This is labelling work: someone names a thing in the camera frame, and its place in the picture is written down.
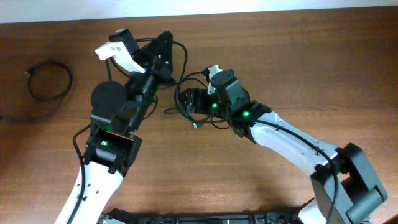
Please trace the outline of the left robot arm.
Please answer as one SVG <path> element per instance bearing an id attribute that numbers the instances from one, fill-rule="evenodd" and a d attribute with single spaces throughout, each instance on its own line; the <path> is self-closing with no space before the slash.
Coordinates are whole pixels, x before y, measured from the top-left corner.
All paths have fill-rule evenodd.
<path id="1" fill-rule="evenodd" d="M 57 223 L 96 223 L 134 163 L 142 139 L 134 132 L 155 101 L 159 87 L 172 83 L 173 35 L 161 33 L 139 47 L 128 29 L 119 29 L 95 52 L 129 72 L 125 84 L 100 83 L 91 94 L 90 135 L 78 154 L 80 170 Z"/>

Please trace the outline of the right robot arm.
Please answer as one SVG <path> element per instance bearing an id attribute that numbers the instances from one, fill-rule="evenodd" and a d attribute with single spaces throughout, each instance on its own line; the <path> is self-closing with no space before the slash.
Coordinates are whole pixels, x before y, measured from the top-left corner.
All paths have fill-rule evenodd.
<path id="1" fill-rule="evenodd" d="M 339 147 L 285 122 L 250 99 L 233 70 L 204 72 L 203 89 L 176 87 L 174 100 L 187 119 L 193 113 L 226 122 L 241 138 L 272 149 L 307 174 L 314 199 L 299 212 L 302 223 L 364 223 L 387 200 L 387 192 L 364 151 L 353 143 Z"/>

